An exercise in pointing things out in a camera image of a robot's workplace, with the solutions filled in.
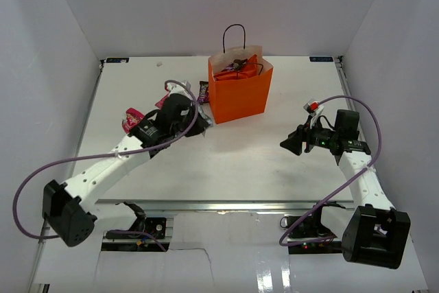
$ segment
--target snack package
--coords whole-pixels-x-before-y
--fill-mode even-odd
[[[126,118],[122,120],[122,128],[125,133],[128,133],[130,129],[135,127],[145,116],[134,108],[129,108],[125,114]]]
[[[169,92],[167,92],[167,94],[164,97],[162,97],[160,101],[155,103],[155,106],[161,109],[163,107],[163,102],[167,99],[168,96],[169,96]]]
[[[220,72],[214,73],[213,77],[216,81],[246,79],[260,74],[262,68],[263,65],[258,63],[258,56],[255,54],[249,59],[234,60]]]
[[[200,82],[200,94],[197,99],[199,104],[208,104],[209,102],[209,82]]]

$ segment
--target red light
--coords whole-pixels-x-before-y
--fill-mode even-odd
[[[310,109],[311,109],[311,111],[315,111],[315,110],[317,110],[317,108],[318,108],[318,103],[317,102],[314,102],[314,103],[312,103],[310,106]]]

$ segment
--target cable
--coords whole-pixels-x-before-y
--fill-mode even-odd
[[[222,34],[222,52],[225,54],[226,53],[226,44],[225,44],[225,39],[226,39],[226,32],[227,30],[229,30],[231,27],[235,27],[235,26],[240,26],[242,27],[242,30],[244,31],[244,49],[246,48],[246,29],[242,24],[232,24],[229,25],[225,30],[224,33]]]
[[[332,236],[332,238],[327,241],[327,242],[323,242],[323,246],[328,246],[329,244],[331,244],[334,241],[335,236]]]
[[[153,240],[154,243],[156,243],[157,246],[160,247],[160,249],[163,252],[166,252],[166,248],[164,248],[163,245],[154,236],[151,236],[149,233],[144,233],[143,231],[125,231],[125,230],[109,230],[108,232],[115,233],[117,235],[143,235],[143,236],[146,236],[146,237],[150,238],[151,240]]]
[[[138,228],[138,230],[136,230],[136,231],[143,232],[145,230],[145,227],[146,227],[145,221],[142,221],[141,223],[142,223],[142,227]],[[128,235],[128,237],[129,238],[139,238],[140,235],[134,235],[134,236],[133,235]]]
[[[258,73],[258,75],[261,75],[261,73],[262,73],[262,70],[263,70],[263,64],[262,63],[256,63],[256,62],[247,62],[247,63],[245,63],[244,64],[244,66],[246,66],[246,65],[260,65],[261,66],[261,70],[259,70],[259,73]]]
[[[325,198],[323,198],[321,201],[319,201],[312,209],[310,209],[308,212],[306,212],[304,215],[302,215],[300,218],[297,219],[297,221],[295,221],[282,235],[282,237],[279,240],[279,244],[281,246],[297,246],[297,245],[301,245],[303,243],[313,243],[313,242],[320,242],[322,240],[326,240],[331,238],[331,236],[327,236],[327,237],[321,237],[321,238],[315,238],[315,239],[311,239],[311,240],[307,240],[304,242],[283,242],[283,240],[285,238],[288,237],[288,235],[300,224],[302,223],[306,218],[308,218],[308,216],[310,214],[312,214],[314,211],[318,210],[324,203],[326,203],[328,200],[330,200],[333,196],[335,196],[336,194],[338,194],[339,192],[341,192],[341,190],[343,190],[344,188],[346,188],[347,186],[349,186],[352,182],[354,182],[355,180],[357,180],[361,175],[364,174],[364,172],[366,172],[368,170],[368,167],[371,167],[373,164],[375,164],[375,162],[377,161],[380,153],[381,153],[381,144],[382,144],[382,136],[381,136],[381,129],[379,127],[378,124],[378,119],[375,116],[375,114],[373,113],[372,109],[363,101],[361,101],[360,99],[357,99],[356,97],[352,97],[352,96],[347,96],[347,95],[337,95],[337,96],[332,96],[332,97],[328,97],[327,99],[322,100],[321,102],[319,102],[319,104],[324,104],[327,103],[329,101],[332,101],[333,99],[351,99],[355,102],[360,103],[362,106],[364,106],[364,108],[366,108],[366,110],[370,113],[370,116],[372,117],[374,123],[375,123],[375,127],[377,128],[377,134],[378,134],[378,147],[377,147],[377,152],[375,153],[375,155],[372,157],[372,159],[370,160],[370,162],[367,164],[367,167],[361,169],[358,173],[356,173],[356,175],[354,175],[352,178],[350,178],[349,180],[347,180],[343,185],[341,185],[340,187],[338,187],[336,190],[334,190],[333,192],[331,192],[329,195],[327,195]]]
[[[330,129],[335,130],[334,126],[331,125],[331,123],[329,122],[329,119],[327,118],[327,116],[321,116],[322,118],[324,118],[324,120],[326,120],[328,126]]]
[[[85,161],[85,160],[89,160],[89,159],[111,158],[111,157],[115,157],[115,156],[118,156],[118,155],[119,156],[127,156],[129,154],[140,154],[142,152],[147,152],[147,151],[152,151],[152,150],[156,150],[156,149],[166,148],[167,146],[169,146],[172,143],[174,143],[175,141],[181,139],[182,137],[184,137],[188,133],[188,131],[195,124],[195,122],[197,120],[197,117],[198,117],[198,102],[197,102],[197,98],[190,91],[190,89],[187,88],[181,82],[178,82],[176,80],[167,80],[165,82],[165,86],[167,86],[168,83],[177,84],[177,85],[181,86],[182,88],[185,89],[186,92],[188,92],[188,94],[192,98],[193,104],[195,106],[195,115],[193,116],[193,119],[192,119],[191,123],[187,126],[187,128],[183,132],[181,132],[181,134],[179,134],[178,136],[174,137],[172,140],[169,140],[168,142],[164,142],[164,143],[155,145],[153,147],[148,147],[148,148],[143,148],[143,149],[138,149],[138,150],[132,150],[132,151],[124,151],[124,152],[119,152],[118,154],[92,154],[90,156],[79,156],[79,157],[71,157],[71,158],[66,158],[66,159],[60,159],[59,161],[54,161],[52,163],[48,163],[48,164],[46,164],[44,166],[41,166],[40,168],[36,169],[27,178],[25,178],[25,180],[19,185],[19,188],[17,189],[17,191],[16,191],[16,193],[14,195],[14,199],[12,201],[12,215],[14,217],[14,222],[15,222],[16,227],[21,231],[22,234],[24,234],[25,236],[27,236],[29,238],[33,238],[33,239],[53,239],[53,238],[58,238],[59,237],[57,235],[50,235],[50,236],[34,235],[33,233],[30,233],[29,231],[27,231],[23,227],[23,225],[20,223],[20,220],[19,220],[18,211],[17,211],[17,204],[18,204],[18,201],[19,201],[20,194],[21,194],[22,190],[24,189],[24,187],[26,186],[26,184],[28,184],[28,182],[31,181],[31,179],[35,175],[37,175],[38,173],[40,173],[40,172],[42,172],[45,169],[48,169],[50,167],[53,167],[53,166],[56,166],[56,165],[60,165],[60,164],[64,164],[64,163],[70,163],[70,162],[74,162],[74,161]]]

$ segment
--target white table surface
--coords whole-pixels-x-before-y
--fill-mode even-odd
[[[308,57],[266,58],[274,66],[265,113],[215,125],[206,136],[183,138],[136,168],[102,200],[319,200],[344,182],[328,150],[300,157],[279,143],[307,118],[303,105],[343,94],[333,62]],[[188,80],[198,95],[207,80],[207,57],[130,58],[105,64],[80,147],[80,155],[111,150],[123,137],[121,120],[133,107],[155,109],[167,79]],[[203,106],[211,114],[209,105]],[[325,105],[334,122],[342,99]],[[81,172],[93,161],[75,166]],[[349,190],[336,200],[351,200]]]

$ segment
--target candy wrapper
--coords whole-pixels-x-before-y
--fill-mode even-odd
[[[215,78],[215,81],[246,79],[260,75],[262,70],[263,64],[258,63],[258,57],[255,54],[249,59],[234,60],[220,72],[214,73],[213,77]]]
[[[204,113],[204,110],[201,106],[198,107],[198,113],[205,121],[207,121],[207,123],[209,124],[209,127],[213,126],[212,118],[210,118],[208,115],[206,115],[206,113]]]
[[[144,118],[144,114],[134,108],[129,108],[126,112],[126,118],[122,120],[122,128],[128,133],[131,128],[135,127]]]
[[[155,106],[161,109],[163,107],[163,102],[167,99],[168,96],[169,96],[169,92],[164,97],[162,97],[160,101],[155,103]]]
[[[199,104],[208,104],[209,102],[209,82],[200,82],[200,94],[198,95]]]

